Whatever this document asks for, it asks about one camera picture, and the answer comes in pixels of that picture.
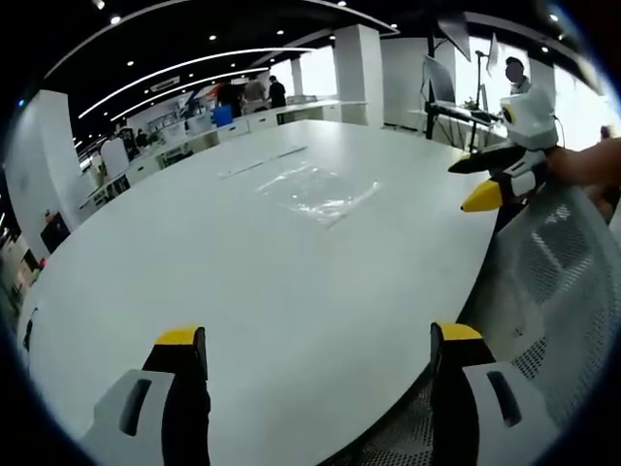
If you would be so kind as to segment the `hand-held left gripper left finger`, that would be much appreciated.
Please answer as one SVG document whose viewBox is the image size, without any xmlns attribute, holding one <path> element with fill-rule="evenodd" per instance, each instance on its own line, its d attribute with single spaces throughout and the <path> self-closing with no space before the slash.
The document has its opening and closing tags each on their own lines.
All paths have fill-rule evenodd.
<svg viewBox="0 0 621 466">
<path fill-rule="evenodd" d="M 81 446 L 97 465 L 209 465 L 210 412 L 205 328 L 173 329 L 102 396 Z"/>
</svg>

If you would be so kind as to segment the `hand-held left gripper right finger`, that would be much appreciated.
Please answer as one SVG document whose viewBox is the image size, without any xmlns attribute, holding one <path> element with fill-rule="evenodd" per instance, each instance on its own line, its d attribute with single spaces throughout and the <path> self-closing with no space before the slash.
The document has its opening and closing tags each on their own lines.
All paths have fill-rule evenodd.
<svg viewBox="0 0 621 466">
<path fill-rule="evenodd" d="M 534 465 L 549 447 L 539 390 L 468 325 L 430 330 L 434 465 Z"/>
</svg>

